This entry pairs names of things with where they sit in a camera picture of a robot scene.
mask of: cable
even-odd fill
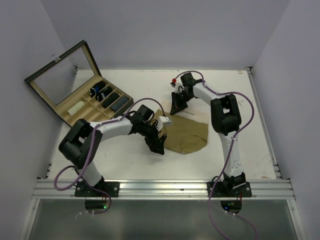
[[[211,180],[211,183],[213,183],[215,181],[215,178],[217,178],[218,176],[214,176]]]
[[[216,225],[216,223],[215,223],[215,221],[214,221],[214,219],[213,219],[213,217],[212,217],[212,214],[211,214],[211,198],[212,198],[212,194],[213,194],[213,192],[214,192],[214,189],[215,189],[217,183],[219,182],[222,174],[224,173],[224,171],[225,171],[225,169],[226,169],[226,167],[227,167],[227,164],[228,164],[228,161],[229,161],[229,158],[230,158],[230,155],[231,155],[231,151],[232,151],[232,148],[233,148],[233,146],[234,146],[235,137],[236,137],[243,129],[245,129],[245,128],[252,122],[252,120],[254,119],[254,116],[255,116],[255,108],[254,108],[253,103],[250,101],[250,99],[249,99],[246,95],[244,95],[243,93],[241,93],[241,92],[229,91],[229,92],[218,93],[218,92],[212,90],[210,87],[208,87],[208,86],[205,85],[205,77],[204,77],[204,75],[203,75],[201,72],[199,72],[199,71],[195,71],[195,70],[184,71],[184,72],[178,74],[178,75],[175,77],[175,79],[177,79],[179,76],[181,76],[181,75],[183,75],[183,74],[186,74],[186,73],[197,73],[197,74],[200,74],[200,76],[201,76],[201,78],[202,78],[202,84],[203,84],[203,86],[204,86],[207,90],[209,90],[211,93],[213,93],[213,94],[215,94],[215,95],[217,95],[217,96],[224,96],[224,95],[228,95],[228,94],[237,94],[237,95],[240,95],[240,96],[244,97],[244,98],[249,102],[249,104],[250,104],[250,106],[251,106],[251,111],[252,111],[252,112],[251,112],[251,118],[249,119],[249,121],[248,121],[243,127],[241,127],[241,128],[240,128],[237,132],[235,132],[235,134],[232,136],[230,148],[229,148],[228,154],[227,154],[227,156],[226,156],[224,166],[223,166],[223,168],[222,168],[222,170],[221,170],[218,178],[216,179],[216,181],[214,182],[214,184],[213,184],[213,186],[212,186],[211,192],[210,192],[210,194],[209,194],[209,200],[208,200],[208,214],[209,214],[209,218],[210,218],[210,220],[211,220],[212,225],[214,226],[214,228],[218,231],[218,233],[219,233],[221,236],[223,236],[225,239],[229,240],[230,238],[228,238],[228,237],[218,228],[218,226]],[[258,239],[258,231],[257,231],[256,227],[254,226],[254,224],[253,224],[250,220],[246,219],[246,218],[243,217],[243,216],[240,216],[240,215],[237,215],[237,214],[236,214],[236,216],[237,216],[238,218],[246,221],[248,224],[250,224],[250,225],[252,226],[252,228],[253,228],[253,230],[254,230],[254,239],[257,240],[257,239]]]
[[[128,111],[120,118],[120,119],[112,119],[112,120],[108,120],[108,121],[104,121],[102,122],[101,124],[97,124],[93,130],[92,130],[92,138],[91,138],[91,143],[90,143],[90,148],[89,148],[89,152],[88,152],[88,155],[86,156],[86,159],[85,159],[85,162],[84,162],[84,165],[83,165],[83,168],[81,170],[81,172],[79,173],[78,177],[76,177],[76,179],[70,183],[68,186],[64,186],[64,187],[59,187],[57,182],[58,182],[58,179],[59,177],[61,176],[61,174],[70,168],[70,166],[67,166],[65,168],[63,168],[60,172],[58,172],[58,174],[55,176],[54,178],[54,181],[53,181],[53,186],[56,190],[58,191],[65,191],[65,190],[68,190],[70,189],[72,186],[74,186],[78,181],[79,179],[82,178],[83,174],[85,173],[88,165],[89,165],[89,161],[90,161],[90,158],[91,158],[91,155],[92,155],[92,151],[93,151],[93,148],[94,148],[94,143],[95,143],[95,136],[96,136],[96,131],[97,129],[100,127],[100,126],[103,126],[103,125],[106,125],[106,124],[112,124],[112,123],[116,123],[116,122],[119,122],[121,120],[123,120],[130,112],[130,110],[134,107],[134,105],[136,105],[137,103],[143,101],[143,100],[151,100],[151,101],[154,101],[156,102],[157,104],[159,104],[159,106],[161,107],[161,110],[162,110],[162,113],[163,115],[165,115],[165,110],[164,108],[162,107],[162,105],[155,99],[153,98],[149,98],[149,97],[145,97],[145,98],[141,98],[139,99],[138,101],[136,101],[134,104],[132,104],[130,106],[130,108],[128,109]]]
[[[59,186],[57,185],[57,181],[58,181],[60,175],[61,175],[65,170],[69,169],[70,166],[67,166],[67,167],[63,168],[60,172],[58,172],[58,174],[55,176],[54,181],[53,181],[53,186],[54,186],[54,188],[55,188],[56,190],[58,190],[58,191],[68,190],[68,189],[71,188],[73,185],[75,185],[75,184],[80,180],[80,178],[82,177],[82,175],[85,173],[86,168],[87,168],[87,166],[89,165],[89,160],[90,160],[90,157],[91,157],[93,148],[94,148],[96,130],[97,130],[98,127],[100,127],[100,124],[96,125],[96,126],[93,128],[93,131],[92,131],[92,139],[91,139],[91,143],[90,143],[89,152],[88,152],[88,155],[86,156],[86,160],[85,160],[84,166],[83,166],[83,168],[82,168],[82,171],[79,173],[79,175],[76,177],[76,179],[75,179],[72,183],[70,183],[68,186],[59,187]]]
[[[135,113],[136,111],[130,111],[130,112],[128,112],[128,115],[130,115],[131,116],[131,114],[133,114],[133,113]]]

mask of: metal frame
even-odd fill
[[[268,133],[264,115],[261,109],[257,91],[254,85],[252,72],[250,68],[247,71],[254,99],[266,142],[271,154],[274,171],[277,180],[249,180],[251,185],[252,197],[243,198],[245,201],[258,200],[287,200],[288,209],[292,218],[294,229],[299,240],[307,239],[303,229],[300,216],[297,212],[295,195],[290,180],[282,180],[278,167],[276,156],[272,147],[271,139]],[[114,180],[120,182],[119,196],[113,200],[208,200],[207,180]],[[58,185],[70,184],[70,179],[60,180]],[[53,186],[52,179],[38,179],[31,197],[30,207],[22,228],[20,240],[27,240],[30,237],[31,230],[36,218],[40,200],[79,200],[84,197],[75,197],[75,189],[72,187],[66,191],[57,191]],[[213,201],[230,200],[232,198],[212,198]]]
[[[296,236],[299,240],[308,239],[304,227],[301,222],[300,215],[297,210],[297,205],[295,200],[287,200],[288,208],[290,211],[291,219],[293,222],[293,227],[296,233]]]
[[[207,200],[208,180],[107,180],[120,182],[119,200]],[[69,185],[72,181],[60,180],[59,185]],[[250,180],[252,197],[245,200],[294,200],[295,195],[290,180]],[[57,191],[52,179],[39,179],[32,195],[33,199],[85,199],[74,197],[76,187]],[[217,197],[212,200],[230,200]]]
[[[256,87],[255,87],[255,84],[254,84],[254,79],[253,79],[253,76],[252,76],[251,69],[246,70],[246,72],[247,72],[248,77],[249,77],[249,81],[250,81],[252,92],[253,92],[253,97],[254,97],[254,100],[255,100],[255,103],[256,103],[256,107],[258,108],[257,110],[258,110],[259,117],[260,117],[260,120],[261,120],[261,123],[262,123],[262,128],[263,128],[264,136],[265,136],[265,139],[266,139],[266,143],[268,145],[269,152],[270,152],[271,157],[272,157],[271,158],[272,162],[273,163],[277,163],[276,155],[275,155],[275,152],[274,152],[274,148],[272,147],[270,135],[269,135],[268,128],[267,128],[267,125],[266,125],[264,114],[263,114],[262,109],[261,109],[261,105],[260,105],[260,101],[259,101],[259,98],[258,98],[258,95],[257,95],[257,90],[256,90]]]

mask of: open lid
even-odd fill
[[[82,40],[68,51],[52,56],[53,61],[36,71],[24,81],[59,115],[68,107],[81,89],[92,86],[102,78],[96,61],[86,41]],[[90,69],[85,77],[75,83],[77,67]]]

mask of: watch box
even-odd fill
[[[122,115],[133,98],[104,79],[86,41],[81,41],[24,81],[58,114],[73,126],[110,120]],[[78,69],[81,75],[76,77]]]

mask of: glass panel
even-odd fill
[[[78,65],[77,62],[88,63],[82,48],[77,49],[70,56],[66,57],[34,80],[55,106],[80,87],[80,84],[74,86],[75,66]],[[95,75],[91,68],[86,72],[86,79],[82,81],[82,84]]]
[[[84,200],[41,200],[30,239],[224,240],[210,222],[207,204],[113,199],[109,211],[92,217]],[[239,214],[256,226],[258,239],[297,239],[286,200],[244,200]],[[254,239],[252,227],[225,214],[220,201],[212,202],[212,216],[230,239]]]

